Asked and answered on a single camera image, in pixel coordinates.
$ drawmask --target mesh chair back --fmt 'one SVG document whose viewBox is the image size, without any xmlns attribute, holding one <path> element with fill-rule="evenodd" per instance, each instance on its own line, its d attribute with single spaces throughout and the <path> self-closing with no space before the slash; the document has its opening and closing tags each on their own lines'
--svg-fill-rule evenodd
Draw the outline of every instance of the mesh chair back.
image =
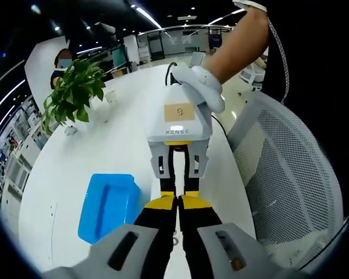
<svg viewBox="0 0 349 279">
<path fill-rule="evenodd" d="M 252 94 L 228 138 L 257 240 L 278 264 L 299 268 L 343 224 L 339 183 L 306 125 L 276 100 Z"/>
</svg>

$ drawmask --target label sticker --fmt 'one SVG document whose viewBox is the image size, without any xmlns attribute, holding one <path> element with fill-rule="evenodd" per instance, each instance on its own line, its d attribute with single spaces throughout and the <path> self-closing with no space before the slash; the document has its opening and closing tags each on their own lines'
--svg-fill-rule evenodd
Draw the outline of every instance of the label sticker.
<svg viewBox="0 0 349 279">
<path fill-rule="evenodd" d="M 164 106 L 165 122 L 195 120 L 195 109 L 192 103 L 176 103 Z"/>
</svg>

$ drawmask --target human hand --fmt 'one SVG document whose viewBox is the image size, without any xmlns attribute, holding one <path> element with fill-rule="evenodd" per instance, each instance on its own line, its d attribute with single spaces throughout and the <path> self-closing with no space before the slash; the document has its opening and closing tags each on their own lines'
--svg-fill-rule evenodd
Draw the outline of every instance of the human hand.
<svg viewBox="0 0 349 279">
<path fill-rule="evenodd" d="M 222 113 L 225 110 L 225 103 L 221 98 L 222 86 L 209 71 L 201 66 L 175 66 L 171 70 L 180 84 L 187 84 L 198 91 L 211 111 Z"/>
</svg>

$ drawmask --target white table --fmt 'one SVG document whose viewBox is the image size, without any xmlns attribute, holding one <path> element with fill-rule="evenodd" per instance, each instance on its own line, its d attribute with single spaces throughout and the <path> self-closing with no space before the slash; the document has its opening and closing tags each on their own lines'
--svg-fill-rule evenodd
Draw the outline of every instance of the white table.
<svg viewBox="0 0 349 279">
<path fill-rule="evenodd" d="M 88 133 L 68 137 L 65 128 L 59 126 L 44 146 L 27 180 L 19 216 L 20 246 L 41 272 L 72 266 L 87 257 L 90 244 L 78 237 L 77 230 L 92 174 L 133 175 L 141 188 L 142 205 L 159 196 L 142 113 L 148 93 L 163 85 L 166 69 L 167 65 L 157 66 L 106 82 L 106 90 L 115 90 L 117 97 L 109 121 L 93 126 Z M 101 103 L 101 107 L 106 106 L 106 101 Z M 224 222 L 236 223 L 255 238 L 245 189 L 216 121 L 207 154 L 209 162 L 200 183 L 200 196 L 213 204 Z M 183 171 L 181 160 L 176 153 L 176 171 Z M 166 278 L 179 277 L 178 264 L 186 262 L 179 259 L 180 249 L 178 245 L 172 253 Z"/>
</svg>

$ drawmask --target blue plastic tray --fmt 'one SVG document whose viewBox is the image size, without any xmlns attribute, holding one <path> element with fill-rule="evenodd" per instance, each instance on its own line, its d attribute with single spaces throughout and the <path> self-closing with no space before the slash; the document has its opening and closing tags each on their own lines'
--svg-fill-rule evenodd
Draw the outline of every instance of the blue plastic tray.
<svg viewBox="0 0 349 279">
<path fill-rule="evenodd" d="M 93 174 L 81 211 L 78 235 L 90 244 L 140 213 L 140 189 L 130 174 Z"/>
</svg>

